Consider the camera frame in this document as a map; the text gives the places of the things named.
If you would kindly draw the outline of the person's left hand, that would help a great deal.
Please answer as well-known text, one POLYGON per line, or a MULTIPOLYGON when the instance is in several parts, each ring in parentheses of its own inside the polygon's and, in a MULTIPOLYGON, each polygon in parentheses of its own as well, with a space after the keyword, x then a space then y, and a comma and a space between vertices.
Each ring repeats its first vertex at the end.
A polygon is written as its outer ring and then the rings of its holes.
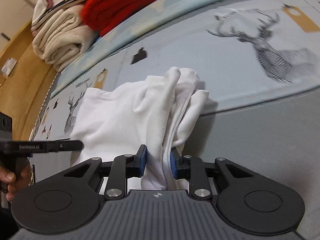
POLYGON ((28 187, 31 183, 32 171, 28 161, 22 168, 20 175, 16 176, 14 172, 9 171, 1 164, 1 183, 7 185, 6 199, 12 202, 18 191, 28 187))

